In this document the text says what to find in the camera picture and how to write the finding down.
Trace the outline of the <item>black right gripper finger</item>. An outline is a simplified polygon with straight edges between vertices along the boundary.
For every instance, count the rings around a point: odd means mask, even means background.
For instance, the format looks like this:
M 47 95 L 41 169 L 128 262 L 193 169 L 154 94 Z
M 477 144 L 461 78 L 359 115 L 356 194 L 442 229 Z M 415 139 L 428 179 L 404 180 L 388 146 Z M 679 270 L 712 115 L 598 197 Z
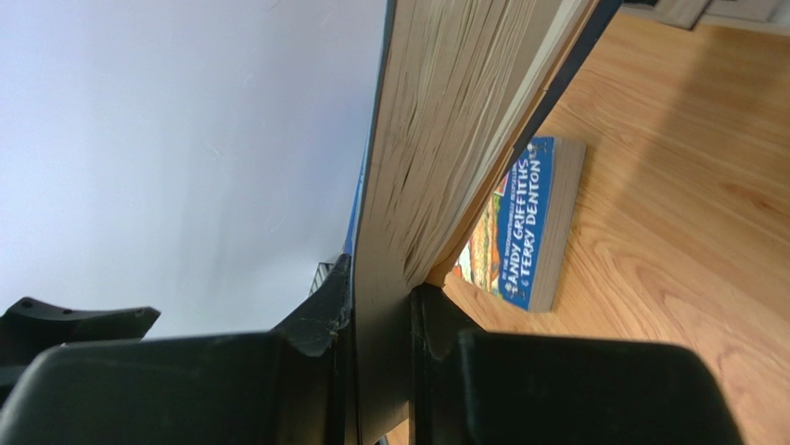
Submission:
M 430 285 L 410 296 L 413 444 L 739 444 L 691 350 L 484 330 Z

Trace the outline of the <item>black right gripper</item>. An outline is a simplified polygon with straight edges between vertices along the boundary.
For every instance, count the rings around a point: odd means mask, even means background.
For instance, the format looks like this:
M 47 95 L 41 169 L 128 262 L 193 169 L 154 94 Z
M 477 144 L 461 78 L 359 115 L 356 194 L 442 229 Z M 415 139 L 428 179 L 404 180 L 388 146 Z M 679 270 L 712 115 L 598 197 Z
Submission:
M 350 256 L 266 332 L 147 339 L 160 311 L 1 316 L 5 444 L 350 444 Z

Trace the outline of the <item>dark nineteen eighty-four book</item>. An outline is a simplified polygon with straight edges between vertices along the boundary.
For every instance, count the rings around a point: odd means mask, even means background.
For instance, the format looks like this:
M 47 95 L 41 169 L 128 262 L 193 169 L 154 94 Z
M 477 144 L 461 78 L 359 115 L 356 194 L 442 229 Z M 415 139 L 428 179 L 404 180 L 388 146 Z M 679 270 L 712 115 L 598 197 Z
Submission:
M 439 284 L 617 1 L 389 1 L 351 246 L 357 442 L 405 418 L 411 291 Z

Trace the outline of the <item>blue 91-storey treehouse book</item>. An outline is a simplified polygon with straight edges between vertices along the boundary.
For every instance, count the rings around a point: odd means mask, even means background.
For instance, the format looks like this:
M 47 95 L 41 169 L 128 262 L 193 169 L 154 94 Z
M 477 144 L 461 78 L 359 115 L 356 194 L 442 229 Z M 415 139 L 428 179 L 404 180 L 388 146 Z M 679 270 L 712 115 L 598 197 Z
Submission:
M 494 189 L 454 275 L 526 312 L 554 305 L 586 144 L 533 138 Z

